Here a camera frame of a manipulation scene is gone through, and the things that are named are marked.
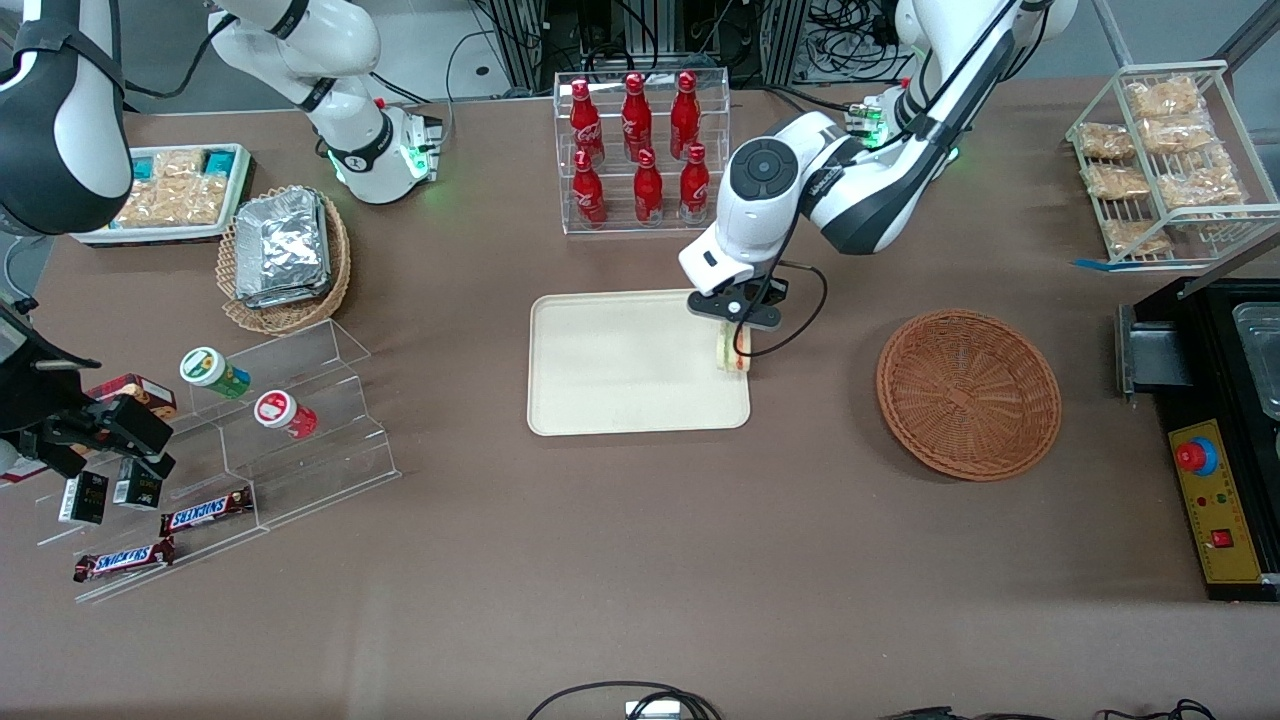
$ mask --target snickers bar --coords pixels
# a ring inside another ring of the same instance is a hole
[[[72,575],[72,579],[83,583],[111,573],[141,570],[147,565],[161,562],[173,565],[173,539],[170,538],[111,555],[84,555],[76,562],[76,574]]]
[[[201,502],[195,507],[179,510],[170,515],[160,515],[160,537],[168,537],[179,530],[211,523],[225,515],[247,512],[252,509],[253,488],[244,486],[242,489],[210,500],[209,502]]]

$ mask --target aluminum foil package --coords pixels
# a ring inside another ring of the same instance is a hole
[[[248,307],[271,307],[320,297],[332,268],[324,200],[291,187],[252,200],[236,213],[236,297]]]

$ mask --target robotic arm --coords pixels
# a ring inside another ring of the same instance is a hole
[[[868,99],[892,108],[893,137],[867,147],[814,111],[741,145],[721,181],[716,222],[680,252],[698,288],[690,310],[777,328],[772,305],[786,288],[772,284],[773,268],[801,214],[844,255],[892,243],[1019,47],[1051,37],[1051,27],[1061,32],[1074,10],[1074,0],[904,0],[904,38],[936,61],[910,91]]]
[[[372,70],[380,51],[365,10],[346,0],[220,5],[227,12],[209,20],[219,54],[307,113],[356,197],[390,202],[431,179],[439,120],[429,127],[380,106],[355,77]],[[116,0],[26,0],[14,45],[15,67],[0,76],[0,231],[28,237],[100,228],[133,182]],[[65,477],[84,466],[73,445],[168,475],[173,459],[164,447],[173,430],[131,397],[86,396],[79,370],[100,364],[46,341],[27,316],[33,307],[31,299],[0,292],[0,443]],[[4,457],[12,452],[0,451]]]

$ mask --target black box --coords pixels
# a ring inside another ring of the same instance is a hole
[[[58,512],[59,523],[102,524],[102,511],[106,510],[108,479],[93,473],[81,473],[67,480],[63,492],[63,509]]]
[[[115,505],[137,510],[155,510],[160,506],[160,480],[142,468],[133,457],[120,461],[120,479],[115,480]]]

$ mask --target small jar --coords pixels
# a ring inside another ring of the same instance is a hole
[[[248,392],[248,373],[227,361],[227,357],[212,347],[197,347],[188,352],[178,366],[182,379],[211,389],[227,400]]]
[[[302,439],[316,429],[315,411],[298,405],[292,395],[280,389],[262,393],[253,406],[253,416],[264,428],[284,428],[293,439]]]

